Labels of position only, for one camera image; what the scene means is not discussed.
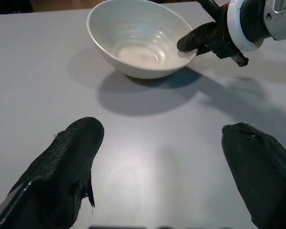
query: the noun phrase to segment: ceramic bowl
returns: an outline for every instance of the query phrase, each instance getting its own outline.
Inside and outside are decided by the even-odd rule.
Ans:
[[[172,10],[147,0],[104,1],[89,13],[87,29],[105,60],[136,78],[170,75],[197,53],[181,53],[176,47],[191,26]]]

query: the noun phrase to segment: bowl rim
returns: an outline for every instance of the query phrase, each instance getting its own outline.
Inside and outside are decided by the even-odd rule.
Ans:
[[[98,47],[102,52],[106,53],[108,56],[110,56],[111,58],[113,58],[115,61],[120,62],[120,63],[122,63],[122,64],[124,64],[124,65],[127,65],[127,66],[129,66],[129,67],[135,67],[135,68],[142,69],[142,70],[150,70],[150,71],[173,71],[173,70],[176,70],[176,69],[180,69],[180,68],[185,67],[185,66],[188,65],[188,64],[195,58],[195,56],[197,55],[198,50],[197,50],[197,49],[194,49],[194,50],[192,51],[192,52],[193,52],[192,57],[191,57],[188,61],[186,61],[185,63],[183,63],[183,64],[181,64],[181,65],[179,65],[179,66],[176,66],[176,67],[174,67],[174,68],[148,68],[148,67],[143,67],[143,66],[140,66],[140,65],[129,64],[129,63],[127,63],[127,62],[122,61],[121,59],[119,59],[119,58],[116,57],[115,55],[113,55],[113,54],[111,54],[110,52],[108,52],[107,50],[105,50],[105,49],[96,41],[96,39],[94,38],[94,36],[93,36],[92,33],[91,33],[90,26],[89,26],[90,17],[91,17],[91,15],[93,14],[93,12],[94,12],[97,8],[101,7],[101,6],[104,5],[104,4],[108,4],[108,3],[111,2],[111,1],[124,1],[124,0],[106,0],[106,1],[103,1],[103,2],[99,3],[99,4],[96,5],[95,7],[93,7],[92,10],[91,10],[91,11],[89,12],[89,14],[88,14],[88,17],[87,17],[87,20],[86,20],[86,27],[87,27],[87,31],[88,31],[88,33],[89,33],[89,35],[90,35],[90,38],[91,38],[91,39],[93,40],[93,42],[97,45],[97,47]],[[160,7],[164,8],[164,9],[166,9],[167,11],[173,13],[175,16],[177,16],[178,18],[180,18],[180,19],[189,27],[190,30],[193,30],[193,28],[190,26],[190,24],[189,24],[183,17],[181,17],[178,13],[176,13],[175,11],[173,11],[173,10],[171,10],[171,9],[165,7],[165,6],[162,6],[161,4],[152,2],[152,1],[148,1],[148,0],[136,0],[136,1],[145,2],[145,3],[147,3],[147,4],[155,4],[155,5],[157,5],[157,6],[160,6]]]

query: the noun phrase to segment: table surface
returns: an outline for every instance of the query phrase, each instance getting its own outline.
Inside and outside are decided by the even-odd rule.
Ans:
[[[193,27],[195,2],[167,4]],[[221,148],[221,128],[248,122],[286,147],[286,41],[267,39],[249,65],[212,53],[155,81],[116,72],[86,31],[89,10],[0,15],[0,203],[73,121],[105,137],[92,166],[96,208],[75,229],[255,229]]]

